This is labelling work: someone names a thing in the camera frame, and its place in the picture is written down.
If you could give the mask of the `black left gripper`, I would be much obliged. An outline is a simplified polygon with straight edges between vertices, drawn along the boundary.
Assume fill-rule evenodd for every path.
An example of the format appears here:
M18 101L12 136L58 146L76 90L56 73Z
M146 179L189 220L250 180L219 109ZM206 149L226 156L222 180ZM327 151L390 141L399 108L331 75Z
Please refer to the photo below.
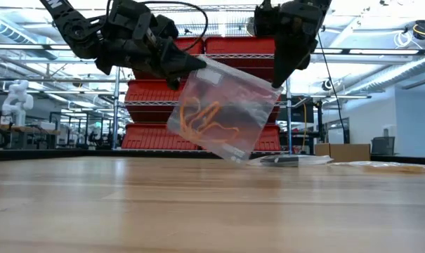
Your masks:
M136 70L161 70L169 88L178 88L181 78L206 67L206 63L180 50L174 43L174 21L154 15L143 3L113 1L107 5L101 29L106 62Z

